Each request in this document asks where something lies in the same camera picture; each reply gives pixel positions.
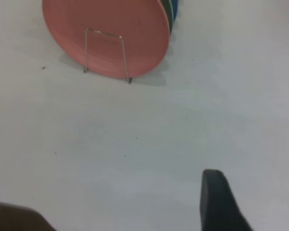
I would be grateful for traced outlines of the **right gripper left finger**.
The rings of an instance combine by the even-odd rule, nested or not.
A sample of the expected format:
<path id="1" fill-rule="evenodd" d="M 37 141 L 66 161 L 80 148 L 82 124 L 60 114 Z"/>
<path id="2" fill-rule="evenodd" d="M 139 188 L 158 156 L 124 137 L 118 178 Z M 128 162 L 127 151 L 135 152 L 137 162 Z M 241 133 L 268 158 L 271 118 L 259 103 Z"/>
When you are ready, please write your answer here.
<path id="1" fill-rule="evenodd" d="M 202 173 L 200 220 L 203 231 L 250 231 L 223 172 L 205 169 Z"/>

